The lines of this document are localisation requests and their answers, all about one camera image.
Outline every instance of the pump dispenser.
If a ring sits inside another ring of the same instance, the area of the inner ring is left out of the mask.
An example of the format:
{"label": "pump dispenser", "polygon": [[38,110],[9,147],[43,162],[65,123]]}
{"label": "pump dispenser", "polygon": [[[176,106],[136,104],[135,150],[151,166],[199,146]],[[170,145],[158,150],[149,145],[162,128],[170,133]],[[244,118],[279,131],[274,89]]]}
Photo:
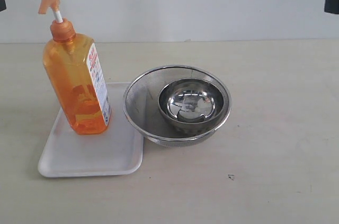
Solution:
{"label": "pump dispenser", "polygon": [[111,105],[95,43],[61,17],[59,4],[41,0],[38,11],[46,14],[50,7],[55,17],[43,64],[71,128],[79,135],[99,134],[109,125]]}

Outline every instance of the beige table surface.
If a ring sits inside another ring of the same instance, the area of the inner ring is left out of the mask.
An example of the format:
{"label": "beige table surface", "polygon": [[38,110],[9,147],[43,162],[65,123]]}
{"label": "beige table surface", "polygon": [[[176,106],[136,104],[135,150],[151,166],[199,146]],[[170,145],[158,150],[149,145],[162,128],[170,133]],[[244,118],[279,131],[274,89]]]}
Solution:
{"label": "beige table surface", "polygon": [[199,145],[145,140],[131,175],[58,179],[37,170],[59,110],[42,48],[0,44],[1,224],[339,222],[338,40],[99,43],[107,82],[193,65],[233,110]]}

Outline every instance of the plastic tray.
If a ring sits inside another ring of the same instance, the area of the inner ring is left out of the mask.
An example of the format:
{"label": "plastic tray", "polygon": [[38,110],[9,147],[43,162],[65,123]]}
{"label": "plastic tray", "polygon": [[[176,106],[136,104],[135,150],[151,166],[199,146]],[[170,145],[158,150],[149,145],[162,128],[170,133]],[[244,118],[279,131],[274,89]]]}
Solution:
{"label": "plastic tray", "polygon": [[123,113],[127,86],[128,83],[107,84],[113,116],[107,131],[100,135],[77,135],[60,109],[38,164],[41,175],[126,175],[140,167],[144,138]]}

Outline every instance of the product label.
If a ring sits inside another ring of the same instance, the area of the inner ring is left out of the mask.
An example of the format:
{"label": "product label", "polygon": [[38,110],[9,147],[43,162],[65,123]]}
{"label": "product label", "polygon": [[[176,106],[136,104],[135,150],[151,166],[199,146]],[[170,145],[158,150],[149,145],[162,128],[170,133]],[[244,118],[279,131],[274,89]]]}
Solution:
{"label": "product label", "polygon": [[99,101],[100,109],[104,117],[105,124],[107,126],[111,115],[111,105],[106,88],[106,82],[102,73],[94,43],[91,45],[86,63],[88,70],[90,71],[90,76],[92,79],[96,97]]}

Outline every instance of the stainless steel bowl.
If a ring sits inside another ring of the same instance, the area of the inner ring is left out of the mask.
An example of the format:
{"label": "stainless steel bowl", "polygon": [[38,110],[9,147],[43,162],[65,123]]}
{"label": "stainless steel bowl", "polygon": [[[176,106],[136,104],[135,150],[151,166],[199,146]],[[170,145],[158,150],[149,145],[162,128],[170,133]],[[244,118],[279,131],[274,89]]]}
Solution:
{"label": "stainless steel bowl", "polygon": [[227,112],[228,102],[211,82],[182,78],[166,85],[158,97],[161,115],[173,128],[195,136],[210,130],[215,119]]}
{"label": "stainless steel bowl", "polygon": [[[158,107],[158,96],[164,87],[182,78],[210,82],[224,98],[224,109],[216,119],[213,119],[213,126],[193,136],[174,130],[161,115]],[[231,110],[229,91],[217,77],[202,69],[183,65],[157,67],[141,74],[127,87],[123,102],[123,110],[128,121],[144,137],[167,147],[190,146],[206,140],[226,122]]]}

